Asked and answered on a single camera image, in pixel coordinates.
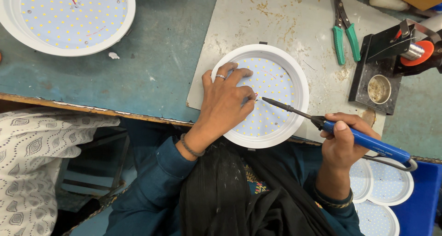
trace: blue soldering iron handle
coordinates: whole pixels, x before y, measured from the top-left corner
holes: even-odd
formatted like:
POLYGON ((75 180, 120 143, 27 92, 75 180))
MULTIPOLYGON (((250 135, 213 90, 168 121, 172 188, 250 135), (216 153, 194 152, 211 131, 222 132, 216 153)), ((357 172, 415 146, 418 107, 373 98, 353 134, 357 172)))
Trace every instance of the blue soldering iron handle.
MULTIPOLYGON (((329 133, 333 133, 335 122, 331 122, 326 120, 323 126, 324 131, 328 131, 329 133)), ((359 144, 369 150, 377 152, 383 156, 396 160, 400 163, 405 163, 410 159, 410 153, 391 146, 387 143, 383 143, 375 138, 367 136, 361 132, 358 132, 352 128, 350 128, 353 136, 355 137, 355 143, 359 144)))

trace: sleeve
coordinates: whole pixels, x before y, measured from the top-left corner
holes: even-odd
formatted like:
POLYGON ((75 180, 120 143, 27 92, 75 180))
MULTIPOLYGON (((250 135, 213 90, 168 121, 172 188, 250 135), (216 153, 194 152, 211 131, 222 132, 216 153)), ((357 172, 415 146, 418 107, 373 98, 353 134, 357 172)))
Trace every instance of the sleeve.
POLYGON ((196 161, 186 160, 169 137, 138 164, 137 178, 112 204, 106 235, 152 235, 174 213, 181 184, 196 161))
POLYGON ((334 208, 328 203, 343 205, 350 201, 351 195, 344 200, 332 199, 319 190, 316 189, 316 172, 308 175, 303 188, 307 193, 323 208, 325 216, 330 225, 338 235, 363 236, 359 229, 359 217, 355 210, 355 205, 350 205, 343 208, 334 208))

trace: hand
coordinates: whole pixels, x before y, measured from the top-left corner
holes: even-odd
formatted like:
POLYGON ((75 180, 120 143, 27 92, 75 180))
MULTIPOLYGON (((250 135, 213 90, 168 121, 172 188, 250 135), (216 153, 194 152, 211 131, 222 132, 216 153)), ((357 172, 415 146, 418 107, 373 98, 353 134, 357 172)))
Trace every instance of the hand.
POLYGON ((349 126, 378 140, 381 136, 358 115, 336 113, 326 114, 325 118, 336 124, 334 135, 321 131, 321 137, 326 140, 322 144, 323 162, 316 178, 316 188, 330 198, 344 200, 350 193, 350 168, 368 152, 367 148, 355 144, 349 126))
POLYGON ((350 171, 350 167, 368 152, 367 148, 354 144, 355 137, 349 126, 356 131, 381 140, 381 136, 358 115, 336 113, 326 114, 325 118, 336 122, 334 135, 327 131, 321 131, 321 137, 326 138, 322 144, 323 164, 332 168, 350 171))
MULTIPOLYGON (((230 70, 233 70, 232 74, 226 80, 216 77, 213 83, 212 70, 202 75, 204 98, 201 114, 192 129, 184 136, 184 141, 191 150, 202 152, 253 111, 255 92, 250 86, 236 87, 243 77, 253 75, 253 71, 246 68, 236 69, 237 67, 237 63, 224 64, 218 68, 217 75, 227 76, 230 70), (245 97, 248 101, 241 106, 245 97)), ((196 160, 196 157, 184 148, 181 141, 176 147, 186 159, 196 160)))

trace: green-handled pliers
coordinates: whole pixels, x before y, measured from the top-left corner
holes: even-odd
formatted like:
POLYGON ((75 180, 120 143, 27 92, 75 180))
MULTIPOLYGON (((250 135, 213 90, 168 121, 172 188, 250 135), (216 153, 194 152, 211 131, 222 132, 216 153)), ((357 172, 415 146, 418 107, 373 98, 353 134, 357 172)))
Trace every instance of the green-handled pliers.
POLYGON ((344 47, 343 47, 343 34, 341 27, 344 24, 347 29, 345 30, 348 40, 350 41, 351 51, 353 52, 353 58, 356 62, 361 60, 361 54, 359 53, 359 43, 356 37, 355 24, 350 24, 347 14, 344 10, 342 0, 334 0, 336 22, 333 27, 334 34, 334 47, 336 48, 336 55, 338 56, 339 65, 345 64, 344 47))

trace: black base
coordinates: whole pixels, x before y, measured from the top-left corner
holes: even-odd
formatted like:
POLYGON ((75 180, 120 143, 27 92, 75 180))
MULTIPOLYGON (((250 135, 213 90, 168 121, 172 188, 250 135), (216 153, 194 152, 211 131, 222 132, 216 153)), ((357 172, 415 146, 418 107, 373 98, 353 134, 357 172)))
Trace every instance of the black base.
POLYGON ((366 35, 362 41, 361 60, 356 66, 348 101, 358 102, 385 112, 387 115, 393 115, 402 77, 393 77, 396 56, 367 62, 372 36, 373 34, 366 35), (391 84, 390 98, 383 104, 374 103, 368 96, 368 83, 375 75, 384 75, 391 84))

